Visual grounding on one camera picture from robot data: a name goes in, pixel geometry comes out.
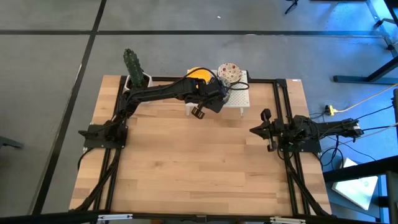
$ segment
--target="wooden tabletop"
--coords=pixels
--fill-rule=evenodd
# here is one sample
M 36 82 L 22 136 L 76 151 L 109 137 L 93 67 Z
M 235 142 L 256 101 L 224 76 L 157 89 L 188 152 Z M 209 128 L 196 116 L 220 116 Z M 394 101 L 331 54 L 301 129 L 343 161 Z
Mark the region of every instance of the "wooden tabletop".
M 93 115 L 95 124 L 110 119 L 120 76 L 106 75 Z M 166 82 L 155 82 L 161 85 Z M 300 80 L 287 80 L 293 114 L 308 116 Z M 268 141 L 249 132 L 269 108 L 276 118 L 271 84 L 250 84 L 250 108 L 205 111 L 200 120 L 185 115 L 175 99 L 141 104 L 128 121 L 111 210 L 114 212 L 208 215 L 291 215 L 286 169 Z M 70 208 L 79 206 L 96 185 L 104 149 L 82 160 Z M 318 160 L 301 153 L 305 183 L 318 203 L 331 212 Z M 104 207 L 107 186 L 100 208 Z M 302 203 L 296 188 L 299 210 Z

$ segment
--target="white perforated board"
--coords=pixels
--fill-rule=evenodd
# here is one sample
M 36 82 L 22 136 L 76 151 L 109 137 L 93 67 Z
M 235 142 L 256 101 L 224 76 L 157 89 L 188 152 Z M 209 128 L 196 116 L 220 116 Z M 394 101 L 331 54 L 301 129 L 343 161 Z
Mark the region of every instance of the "white perforated board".
M 245 70 L 242 71 L 241 82 L 248 82 L 248 74 Z M 246 88 L 243 84 L 236 84 L 233 88 Z M 187 106 L 196 106 L 196 103 L 187 103 Z M 228 102 L 224 105 L 228 108 L 247 108 L 250 107 L 249 90 L 231 90 L 231 96 Z

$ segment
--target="white pot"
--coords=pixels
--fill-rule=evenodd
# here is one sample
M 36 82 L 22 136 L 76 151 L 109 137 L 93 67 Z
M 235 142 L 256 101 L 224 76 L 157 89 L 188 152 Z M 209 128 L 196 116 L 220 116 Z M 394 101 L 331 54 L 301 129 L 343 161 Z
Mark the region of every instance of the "white pot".
M 151 77 L 150 75 L 146 74 L 145 72 L 143 72 L 143 74 L 144 74 L 146 77 L 149 78 L 148 87 L 154 86 L 154 82 L 152 81 L 152 77 Z M 130 90 L 130 89 L 127 87 L 127 83 L 129 82 L 129 80 L 130 80 L 130 76 L 128 75 L 127 78 L 126 78 L 126 82 L 124 83 L 124 91 L 123 91 L 123 92 Z

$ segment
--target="potted plant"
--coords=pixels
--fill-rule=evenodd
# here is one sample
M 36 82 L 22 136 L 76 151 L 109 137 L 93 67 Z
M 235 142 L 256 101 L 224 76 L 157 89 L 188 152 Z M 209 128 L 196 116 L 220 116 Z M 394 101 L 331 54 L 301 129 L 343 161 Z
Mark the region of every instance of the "potted plant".
M 123 58 L 129 71 L 129 76 L 124 84 L 125 90 L 141 90 L 153 85 L 152 77 L 143 71 L 134 51 L 124 50 Z

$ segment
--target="black table leg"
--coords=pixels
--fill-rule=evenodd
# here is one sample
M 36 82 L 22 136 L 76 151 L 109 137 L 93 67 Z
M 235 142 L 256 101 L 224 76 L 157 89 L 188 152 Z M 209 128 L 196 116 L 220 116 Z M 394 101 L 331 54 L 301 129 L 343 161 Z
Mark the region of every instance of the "black table leg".
M 398 223 L 398 174 L 395 172 L 386 172 L 387 180 L 387 202 L 389 208 L 390 223 Z
M 381 68 L 377 69 L 368 77 L 342 76 L 336 75 L 333 77 L 335 82 L 340 83 L 373 83 L 393 85 L 398 83 L 398 78 L 382 78 L 387 73 L 398 67 L 398 57 L 393 58 Z
M 364 164 L 358 164 L 356 166 L 324 172 L 323 178 L 327 183 L 381 175 L 389 170 L 397 172 L 397 164 L 398 156 L 392 156 L 385 159 L 380 159 L 378 161 L 367 162 Z

